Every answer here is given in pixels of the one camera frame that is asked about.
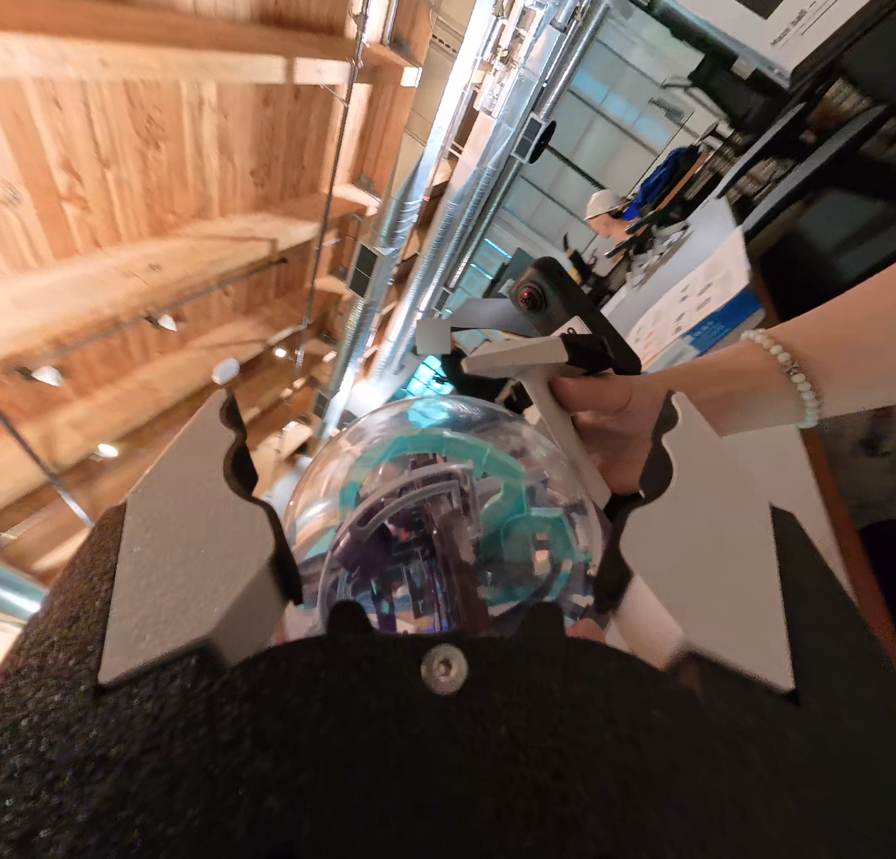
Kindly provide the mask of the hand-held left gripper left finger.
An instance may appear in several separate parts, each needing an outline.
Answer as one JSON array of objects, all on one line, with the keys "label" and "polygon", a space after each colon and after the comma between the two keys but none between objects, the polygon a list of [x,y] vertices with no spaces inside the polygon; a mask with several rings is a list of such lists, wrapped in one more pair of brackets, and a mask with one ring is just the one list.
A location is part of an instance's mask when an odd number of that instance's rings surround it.
[{"label": "hand-held left gripper left finger", "polygon": [[126,500],[98,684],[195,652],[223,668],[268,649],[301,579],[235,397],[216,391]]}]

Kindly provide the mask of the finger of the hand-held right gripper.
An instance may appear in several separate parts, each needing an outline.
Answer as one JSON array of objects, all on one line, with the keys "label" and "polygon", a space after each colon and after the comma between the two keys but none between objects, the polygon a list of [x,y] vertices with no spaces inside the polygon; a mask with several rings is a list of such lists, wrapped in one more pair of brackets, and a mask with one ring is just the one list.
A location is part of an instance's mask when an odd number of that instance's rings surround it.
[{"label": "finger of the hand-held right gripper", "polygon": [[543,365],[567,364],[566,346],[559,336],[488,341],[462,361],[467,375],[490,379],[519,379],[521,373]]},{"label": "finger of the hand-held right gripper", "polygon": [[452,330],[499,330],[511,335],[539,335],[538,329],[509,298],[469,298],[451,315]]}]

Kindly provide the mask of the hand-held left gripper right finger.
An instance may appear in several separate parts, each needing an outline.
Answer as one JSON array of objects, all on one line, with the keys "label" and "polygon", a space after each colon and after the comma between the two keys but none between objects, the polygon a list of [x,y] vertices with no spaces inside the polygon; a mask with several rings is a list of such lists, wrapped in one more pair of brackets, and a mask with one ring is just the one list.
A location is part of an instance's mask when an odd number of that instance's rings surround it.
[{"label": "hand-held left gripper right finger", "polygon": [[659,413],[640,490],[611,523],[594,583],[606,643],[657,669],[703,656],[792,691],[770,503],[678,393]]}]

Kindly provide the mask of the clear plastic maze ball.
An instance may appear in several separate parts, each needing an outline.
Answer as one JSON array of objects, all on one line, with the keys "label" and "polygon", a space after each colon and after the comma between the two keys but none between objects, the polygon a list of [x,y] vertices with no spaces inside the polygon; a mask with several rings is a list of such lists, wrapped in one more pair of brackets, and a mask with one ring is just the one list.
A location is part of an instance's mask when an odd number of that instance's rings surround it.
[{"label": "clear plastic maze ball", "polygon": [[596,620],[609,532],[566,454],[500,405],[449,395],[383,405],[332,437],[283,527],[302,601],[284,641],[358,604],[387,636],[509,636],[528,609]]}]

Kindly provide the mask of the person's right forearm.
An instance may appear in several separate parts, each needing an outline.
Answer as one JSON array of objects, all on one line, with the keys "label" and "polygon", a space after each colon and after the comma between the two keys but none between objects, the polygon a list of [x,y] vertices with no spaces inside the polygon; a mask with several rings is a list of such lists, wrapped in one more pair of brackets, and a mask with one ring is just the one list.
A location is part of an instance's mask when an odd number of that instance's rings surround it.
[{"label": "person's right forearm", "polygon": [[658,372],[722,436],[895,402],[895,271],[728,348]]}]

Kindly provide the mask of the person's right hand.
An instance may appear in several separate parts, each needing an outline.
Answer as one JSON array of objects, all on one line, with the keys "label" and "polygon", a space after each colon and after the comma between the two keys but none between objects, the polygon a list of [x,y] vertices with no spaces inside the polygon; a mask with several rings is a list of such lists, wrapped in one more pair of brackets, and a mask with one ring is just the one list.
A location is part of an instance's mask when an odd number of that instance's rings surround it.
[{"label": "person's right hand", "polygon": [[668,388],[659,374],[612,372],[555,377],[555,400],[568,413],[612,494],[635,495]]}]

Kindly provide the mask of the white paper sheet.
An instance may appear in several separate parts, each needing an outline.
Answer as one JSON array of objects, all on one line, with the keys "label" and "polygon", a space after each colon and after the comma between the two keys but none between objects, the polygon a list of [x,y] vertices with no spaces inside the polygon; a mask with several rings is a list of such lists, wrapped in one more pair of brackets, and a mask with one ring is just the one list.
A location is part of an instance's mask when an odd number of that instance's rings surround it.
[{"label": "white paper sheet", "polygon": [[657,372],[703,356],[762,323],[765,309],[737,228],[633,324],[627,342],[642,372]]}]

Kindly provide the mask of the grey sprinkler pipe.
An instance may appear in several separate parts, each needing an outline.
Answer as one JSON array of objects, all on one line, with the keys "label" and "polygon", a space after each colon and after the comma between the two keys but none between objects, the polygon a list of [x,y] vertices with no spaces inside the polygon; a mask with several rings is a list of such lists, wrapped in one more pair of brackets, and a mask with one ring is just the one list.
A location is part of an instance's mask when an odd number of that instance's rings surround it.
[{"label": "grey sprinkler pipe", "polygon": [[64,486],[58,475],[51,470],[51,467],[40,458],[37,452],[28,443],[28,440],[24,438],[3,410],[1,411],[1,427],[13,439],[14,443],[25,454],[28,460],[40,471],[43,478],[56,492],[66,507],[73,512],[75,517],[78,517],[87,529],[91,529],[94,526],[92,517]]},{"label": "grey sprinkler pipe", "polygon": [[361,67],[363,65],[365,35],[367,32],[371,3],[372,0],[361,0],[358,10],[351,17],[351,21],[355,26],[355,35],[351,55],[349,57],[349,74],[347,75],[344,86],[341,86],[337,89],[332,89],[330,91],[337,101],[337,106],[339,107],[339,128],[337,131],[334,149],[332,149],[332,152],[330,154],[330,174],[329,179],[326,182],[327,192],[324,198],[322,220],[315,244],[315,254],[313,257],[313,262],[308,270],[307,301],[302,315],[303,317],[301,326],[298,331],[301,340],[297,348],[296,360],[292,374],[293,380],[301,376],[305,360],[305,340],[308,337],[309,327],[312,322],[312,314],[315,306],[315,281],[318,276],[320,263],[322,260],[323,244],[325,242],[326,234],[329,229],[330,210],[332,207],[333,194],[335,191],[340,162],[342,158],[342,147],[350,117],[352,96],[354,87],[357,84]]}]

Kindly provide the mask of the shiny silver pipe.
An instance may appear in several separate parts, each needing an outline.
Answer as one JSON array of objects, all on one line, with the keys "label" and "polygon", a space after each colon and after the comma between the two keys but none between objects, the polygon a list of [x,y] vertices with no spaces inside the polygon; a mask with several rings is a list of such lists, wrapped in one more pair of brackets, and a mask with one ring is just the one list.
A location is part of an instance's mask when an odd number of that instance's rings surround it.
[{"label": "shiny silver pipe", "polygon": [[1,563],[1,614],[25,624],[39,612],[49,590],[16,569]]}]

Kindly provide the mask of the blue jacket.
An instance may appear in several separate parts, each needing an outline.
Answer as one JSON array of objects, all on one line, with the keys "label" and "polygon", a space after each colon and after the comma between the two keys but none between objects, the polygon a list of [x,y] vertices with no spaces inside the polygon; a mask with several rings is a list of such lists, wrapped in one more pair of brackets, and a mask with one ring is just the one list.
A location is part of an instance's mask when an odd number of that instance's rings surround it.
[{"label": "blue jacket", "polygon": [[692,166],[700,159],[700,147],[687,145],[674,148],[644,178],[625,208],[622,220],[632,222],[652,212],[666,195],[676,187]]}]

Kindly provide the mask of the round silver duct with vents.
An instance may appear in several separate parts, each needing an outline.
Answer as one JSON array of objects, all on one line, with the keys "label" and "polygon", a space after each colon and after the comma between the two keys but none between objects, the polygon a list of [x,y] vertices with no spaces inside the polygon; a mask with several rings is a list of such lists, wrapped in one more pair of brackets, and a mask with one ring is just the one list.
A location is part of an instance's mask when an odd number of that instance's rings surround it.
[{"label": "round silver duct with vents", "polygon": [[399,263],[411,227],[416,222],[425,191],[442,155],[444,136],[430,135],[425,143],[404,135],[390,183],[389,197],[381,205],[371,235],[361,246],[375,254],[370,285],[355,298],[327,383],[318,387],[314,414],[315,437],[331,436],[338,428],[348,402],[361,356],[384,303],[393,271]]}]

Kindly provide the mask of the black track light rail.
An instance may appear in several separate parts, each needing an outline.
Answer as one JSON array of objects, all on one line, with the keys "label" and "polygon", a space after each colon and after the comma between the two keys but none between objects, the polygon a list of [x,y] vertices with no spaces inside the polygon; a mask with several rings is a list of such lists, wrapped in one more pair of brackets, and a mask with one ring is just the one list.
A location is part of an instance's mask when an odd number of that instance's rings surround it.
[{"label": "black track light rail", "polygon": [[31,353],[25,355],[19,354],[17,356],[7,354],[5,356],[2,356],[2,372],[4,374],[11,374],[25,380],[31,380],[28,377],[29,369],[33,369],[44,364],[51,364],[52,366],[56,367],[59,361],[68,356],[71,356],[74,353],[82,351],[87,347],[96,345],[97,343],[101,343],[107,339],[115,338],[119,334],[125,333],[132,328],[142,326],[143,324],[146,324],[152,329],[157,329],[161,332],[168,332],[153,327],[151,324],[151,318],[161,314],[171,314],[178,323],[178,314],[188,305],[204,299],[206,296],[214,295],[221,292],[227,292],[237,284],[261,275],[274,268],[278,268],[280,266],[288,264],[289,262],[290,259],[285,253],[277,252],[275,253],[274,258],[264,260],[259,264],[241,271],[240,273],[236,274],[233,277],[230,277],[229,279],[218,281],[198,291],[187,293],[179,297],[174,302],[168,303],[163,306],[151,308],[148,312],[134,314],[129,318],[122,319],[118,323],[108,325],[103,329],[94,329],[90,331],[86,336],[80,338],[68,338],[65,342],[59,344],[54,349],[48,349],[40,353]]}]

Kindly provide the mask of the rectangular metal duct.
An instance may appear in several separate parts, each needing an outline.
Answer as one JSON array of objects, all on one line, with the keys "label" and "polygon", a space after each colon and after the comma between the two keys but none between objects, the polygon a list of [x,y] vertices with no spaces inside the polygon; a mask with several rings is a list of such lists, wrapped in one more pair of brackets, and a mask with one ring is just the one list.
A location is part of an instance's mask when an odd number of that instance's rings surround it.
[{"label": "rectangular metal duct", "polygon": [[400,145],[396,177],[433,180],[491,27],[495,0],[435,0],[431,33]]}]

